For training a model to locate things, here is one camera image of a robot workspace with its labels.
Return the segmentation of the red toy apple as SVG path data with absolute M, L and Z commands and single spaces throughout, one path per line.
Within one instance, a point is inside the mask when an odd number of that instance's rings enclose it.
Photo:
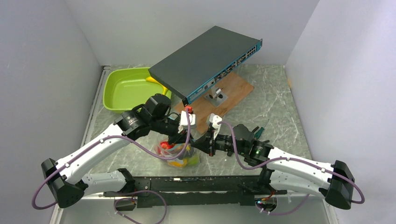
M 162 141 L 162 142 L 160 143 L 160 147 L 161 147 L 161 149 L 163 149 L 163 150 L 171 150 L 171 149 L 174 147 L 174 144 L 170 144 L 170 143 L 167 142 L 167 141 Z

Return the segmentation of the clear zip top bag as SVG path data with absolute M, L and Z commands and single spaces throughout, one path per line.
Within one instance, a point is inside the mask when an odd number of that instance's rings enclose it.
M 193 155 L 198 154 L 198 151 L 195 148 L 191 147 L 190 144 L 188 144 L 186 146 L 185 150 L 182 152 L 182 149 L 184 148 L 185 143 L 176 144 L 176 145 L 174 145 L 174 147 L 171 150 L 163 150 L 160 147 L 160 143 L 162 141 L 168 141 L 168 138 L 167 137 L 159 138 L 158 144 L 154 148 L 154 152 L 160 157 L 164 157 L 164 158 L 173 158 L 174 157 L 174 159 L 184 159 L 184 158 L 189 159 Z

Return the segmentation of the green toy pear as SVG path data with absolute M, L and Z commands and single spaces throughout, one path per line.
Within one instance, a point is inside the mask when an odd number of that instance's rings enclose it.
M 200 163 L 200 156 L 198 154 L 193 155 L 191 158 L 188 159 L 189 166 L 195 166 Z

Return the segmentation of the yellow toy banana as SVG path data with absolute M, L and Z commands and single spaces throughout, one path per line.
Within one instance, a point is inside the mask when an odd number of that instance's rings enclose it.
M 158 81 L 156 81 L 153 77 L 147 77 L 147 78 L 145 78 L 145 81 L 146 81 L 146 82 L 155 83 L 155 84 L 160 85 L 160 86 L 162 87 L 162 89 L 163 89 L 163 91 L 162 91 L 162 94 L 163 94 L 163 95 L 166 95 L 167 92 L 169 91 L 168 88 L 166 88 L 164 85 L 162 85 L 161 83 L 159 83 Z
M 174 159 L 174 160 L 168 160 L 167 164 L 173 167 L 185 167 L 188 164 L 188 159 Z

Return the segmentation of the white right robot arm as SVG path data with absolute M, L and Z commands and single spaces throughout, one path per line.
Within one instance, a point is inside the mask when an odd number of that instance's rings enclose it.
M 257 140 L 243 124 L 235 126 L 231 135 L 215 131 L 209 127 L 192 146 L 210 156 L 218 150 L 233 152 L 236 158 L 243 156 L 248 169 L 261 168 L 258 191 L 295 191 L 318 196 L 339 209 L 351 209 L 355 178 L 345 162 L 317 162 L 287 153 L 269 141 Z

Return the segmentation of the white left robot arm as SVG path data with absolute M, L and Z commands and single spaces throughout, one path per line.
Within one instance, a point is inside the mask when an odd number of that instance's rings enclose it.
M 186 108 L 178 118 L 171 119 L 170 104 L 167 96 L 153 95 L 146 103 L 123 112 L 99 136 L 77 151 L 58 160 L 46 159 L 41 164 L 44 183 L 55 204 L 67 208 L 82 197 L 99 192 L 112 191 L 122 196 L 134 192 L 135 179 L 126 168 L 101 174 L 90 174 L 90 170 L 115 151 L 130 143 L 137 144 L 140 137 L 151 131 L 167 135 L 171 141 L 189 143 L 196 116 Z

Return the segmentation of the wooden board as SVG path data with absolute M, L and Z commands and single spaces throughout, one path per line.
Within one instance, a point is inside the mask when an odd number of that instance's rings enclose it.
M 234 72 L 228 73 L 220 80 L 210 75 L 188 75 L 182 79 L 181 84 L 178 90 L 186 90 L 187 94 L 192 94 L 193 102 L 189 106 L 197 116 L 196 130 L 199 133 L 207 130 L 206 120 L 211 113 L 223 117 L 254 89 L 251 84 Z M 219 107 L 213 106 L 204 97 L 213 86 L 220 88 L 228 96 L 228 99 Z

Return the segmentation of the lime green plastic tray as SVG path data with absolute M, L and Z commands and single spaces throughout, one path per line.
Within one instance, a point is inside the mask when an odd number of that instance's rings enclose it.
M 148 67 L 115 70 L 107 77 L 103 90 L 103 106 L 115 113 L 129 111 L 135 106 L 146 103 L 153 95 L 162 94 L 162 87 L 146 82 L 150 77 Z M 171 98 L 169 90 L 165 95 Z

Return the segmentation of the metal stand bracket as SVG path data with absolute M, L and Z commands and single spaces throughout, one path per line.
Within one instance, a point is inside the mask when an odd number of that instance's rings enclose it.
M 204 97 L 215 107 L 219 107 L 228 99 L 228 96 L 216 86 L 213 86 Z

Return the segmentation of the green handled screwdriver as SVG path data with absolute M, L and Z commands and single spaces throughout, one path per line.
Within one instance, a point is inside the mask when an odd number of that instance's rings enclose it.
M 254 133 L 254 138 L 256 140 L 260 139 L 262 133 L 265 130 L 266 125 L 269 123 L 269 119 L 265 122 L 264 126 L 261 126 L 255 133 Z

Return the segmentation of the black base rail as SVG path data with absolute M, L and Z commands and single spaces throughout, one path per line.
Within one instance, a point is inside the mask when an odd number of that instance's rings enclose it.
M 237 204 L 253 206 L 255 199 L 270 195 L 270 186 L 258 175 L 146 176 L 135 178 L 134 198 L 138 208 L 176 205 Z

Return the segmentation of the dark grey network switch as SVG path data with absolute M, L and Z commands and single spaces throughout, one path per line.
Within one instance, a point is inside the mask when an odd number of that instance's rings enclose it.
M 149 68 L 153 79 L 190 105 L 262 47 L 262 40 L 213 26 Z

